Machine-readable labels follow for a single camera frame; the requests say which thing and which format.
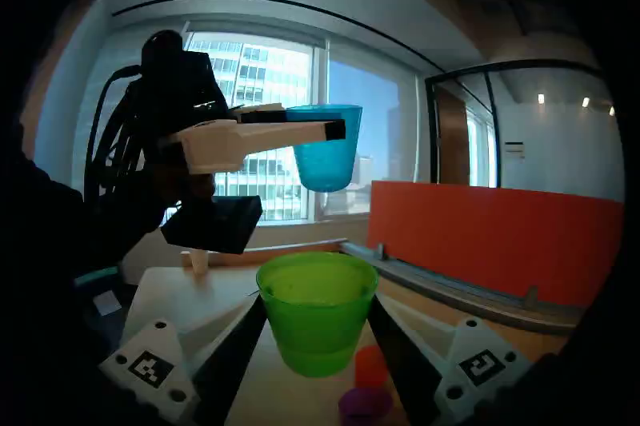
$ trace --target window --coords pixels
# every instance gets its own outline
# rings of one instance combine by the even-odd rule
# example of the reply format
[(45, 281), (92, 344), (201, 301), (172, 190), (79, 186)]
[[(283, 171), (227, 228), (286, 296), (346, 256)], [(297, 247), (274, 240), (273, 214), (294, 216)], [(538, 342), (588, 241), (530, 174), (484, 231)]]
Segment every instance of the window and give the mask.
[(382, 55), (332, 43), (329, 78), (329, 102), (361, 105), (362, 118), (351, 183), (317, 195), (320, 210), (325, 216), (368, 213), (373, 180), (413, 179), (416, 73)]
[[(281, 102), (285, 107), (305, 105), (311, 98), (311, 60), (313, 49), (280, 40), (265, 38), (265, 44), (255, 44), (257, 37), (241, 34), (194, 33), (188, 50), (194, 45), (210, 42), (219, 45), (224, 58), (211, 58), (214, 74), (229, 107)], [(270, 58), (278, 55), (280, 63), (273, 66)], [(262, 62), (260, 67), (254, 62)], [(265, 86), (274, 70), (304, 78), (308, 87), (291, 91)], [(293, 148), (281, 148), (247, 155), (244, 167), (234, 173), (219, 173), (215, 178), (217, 196), (259, 195), (262, 199), (261, 221), (294, 221), (307, 219), (310, 211), (309, 192), (300, 183)]]
[(495, 137), (493, 118), (484, 109), (467, 103), (466, 128), (469, 135), (469, 184), (496, 187)]
[[(308, 104), (311, 98), (363, 106), (351, 183), (344, 190), (308, 192), (300, 182), (293, 148), (282, 148), (248, 154), (242, 170), (217, 174), (216, 195), (259, 195), (261, 221), (304, 220), (310, 215), (323, 219), (368, 213), (373, 180), (413, 180), (420, 83), (408, 66), (355, 44), (332, 41), (330, 60), (321, 69), (328, 88), (321, 93), (320, 78), (311, 75), (314, 55), (326, 58), (319, 47), (243, 34), (194, 33), (188, 49), (203, 42), (225, 52), (211, 61), (229, 107), (281, 102), (288, 108)], [(477, 136), (487, 141), (487, 135)]]
[(494, 127), (486, 126), (486, 148), (489, 150), (489, 187), (495, 188), (498, 185), (498, 164), (496, 163), (496, 144)]
[(470, 119), (466, 120), (469, 135), (469, 185), (478, 186), (478, 132)]

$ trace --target orange plastic cup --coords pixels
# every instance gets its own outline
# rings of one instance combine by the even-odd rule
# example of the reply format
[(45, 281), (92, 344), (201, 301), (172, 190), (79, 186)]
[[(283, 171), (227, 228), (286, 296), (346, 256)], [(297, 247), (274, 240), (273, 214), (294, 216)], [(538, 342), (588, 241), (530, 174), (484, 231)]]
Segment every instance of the orange plastic cup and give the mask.
[(355, 387), (383, 388), (389, 370), (377, 344), (365, 346), (355, 353)]

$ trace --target purple plastic cup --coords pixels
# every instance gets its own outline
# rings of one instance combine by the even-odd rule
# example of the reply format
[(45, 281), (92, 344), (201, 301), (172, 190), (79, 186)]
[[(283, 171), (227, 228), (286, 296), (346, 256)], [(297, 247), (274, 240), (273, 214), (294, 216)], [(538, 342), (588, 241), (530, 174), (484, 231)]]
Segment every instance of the purple plastic cup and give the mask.
[(389, 414), (393, 404), (384, 389), (351, 389), (338, 402), (342, 426), (371, 426)]

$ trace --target green plastic cup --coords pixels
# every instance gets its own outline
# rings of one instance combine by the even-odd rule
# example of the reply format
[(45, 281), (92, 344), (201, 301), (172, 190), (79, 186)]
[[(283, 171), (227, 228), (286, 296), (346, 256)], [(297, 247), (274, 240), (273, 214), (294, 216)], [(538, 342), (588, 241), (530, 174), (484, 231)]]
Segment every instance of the green plastic cup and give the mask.
[(265, 263), (256, 280), (291, 369), (323, 377), (349, 364), (378, 286), (373, 266), (340, 253), (295, 253)]

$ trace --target white table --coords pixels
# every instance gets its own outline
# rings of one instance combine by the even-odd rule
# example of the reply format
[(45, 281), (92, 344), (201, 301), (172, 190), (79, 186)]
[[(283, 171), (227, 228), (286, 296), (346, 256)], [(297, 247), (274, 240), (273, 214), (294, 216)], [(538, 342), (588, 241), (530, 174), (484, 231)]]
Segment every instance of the white table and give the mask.
[[(256, 291), (257, 267), (212, 269), (199, 284), (178, 268), (145, 271), (126, 320), (122, 341), (158, 318), (172, 322), (178, 331), (215, 314), (224, 313)], [(374, 344), (368, 324), (358, 348)], [(196, 369), (204, 358), (187, 366)], [(338, 401), (354, 387), (354, 362), (339, 374), (310, 379), (291, 371), (282, 361), (269, 322), (265, 323), (246, 369), (228, 424), (340, 424)], [(394, 410), (380, 425), (408, 424), (397, 395)]]

